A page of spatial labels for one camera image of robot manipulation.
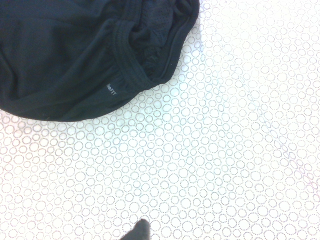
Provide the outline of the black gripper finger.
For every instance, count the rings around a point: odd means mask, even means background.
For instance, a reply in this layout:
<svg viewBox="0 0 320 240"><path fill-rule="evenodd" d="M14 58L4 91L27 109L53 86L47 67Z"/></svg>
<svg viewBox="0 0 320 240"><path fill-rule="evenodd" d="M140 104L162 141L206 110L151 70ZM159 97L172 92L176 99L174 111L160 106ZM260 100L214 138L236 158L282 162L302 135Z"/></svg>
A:
<svg viewBox="0 0 320 240"><path fill-rule="evenodd" d="M121 240L150 240L150 223L145 219L139 220Z"/></svg>

